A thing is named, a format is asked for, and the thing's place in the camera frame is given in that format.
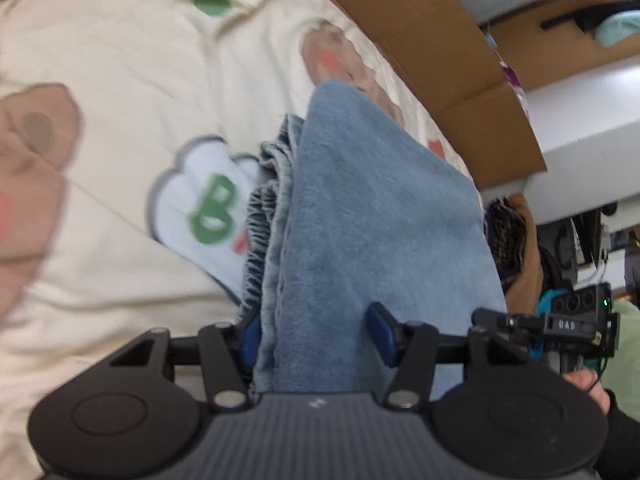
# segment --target cartoon print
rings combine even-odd
[[[429,149],[439,156],[442,160],[447,160],[444,156],[444,148],[442,147],[442,143],[439,140],[429,140],[428,141]]]
[[[58,222],[80,115],[68,89],[41,84],[0,100],[0,314],[20,297]]]
[[[190,142],[151,193],[153,237],[212,276],[238,302],[249,243],[246,210],[255,157],[231,157],[219,137]]]
[[[302,59],[314,85],[337,79],[365,92],[381,109],[404,125],[402,112],[376,82],[372,69],[349,41],[344,31],[324,21],[306,34],[302,42]]]

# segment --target blue clip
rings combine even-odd
[[[553,298],[558,296],[562,296],[566,294],[567,290],[564,288],[552,288],[546,291],[538,300],[538,306],[536,307],[536,316],[543,316],[544,314],[548,314],[551,312],[551,302]],[[529,349],[529,355],[534,359],[542,359],[542,349],[543,343],[542,339],[536,339],[531,343],[531,348]]]
[[[236,325],[240,337],[238,349],[239,364],[245,370],[252,370],[258,360],[258,348],[262,340],[262,327],[260,325],[260,309],[253,308],[242,321]]]
[[[382,362],[389,368],[396,368],[402,359],[406,341],[402,325],[381,304],[371,303],[366,311],[369,336],[376,346]]]

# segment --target brown cardboard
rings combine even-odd
[[[458,0],[333,0],[379,47],[480,189],[545,171],[495,54]]]
[[[549,0],[491,27],[498,52],[533,90],[585,70],[640,54],[640,35],[603,47],[573,20],[542,30],[540,23],[582,7],[617,0]]]

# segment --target camera lens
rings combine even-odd
[[[564,299],[563,298],[555,298],[554,302],[551,306],[551,309],[554,312],[562,312],[564,310]]]
[[[584,307],[590,308],[593,306],[595,302],[596,302],[596,295],[593,293],[593,291],[592,290],[585,291],[585,293],[582,295],[582,304],[584,305]]]
[[[579,306],[580,296],[578,296],[577,294],[572,294],[572,296],[569,298],[569,301],[566,302],[567,310],[569,312],[575,312],[576,310],[578,310]]]

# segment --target pink cheek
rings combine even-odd
[[[429,149],[440,158],[444,158],[444,149],[442,143],[439,140],[430,140]]]
[[[232,251],[236,254],[245,254],[249,250],[249,234],[243,229],[238,238],[233,241]]]
[[[11,199],[6,193],[0,192],[0,238],[9,230],[12,216]]]
[[[342,63],[328,50],[322,50],[318,54],[318,63],[331,73],[342,71]]]

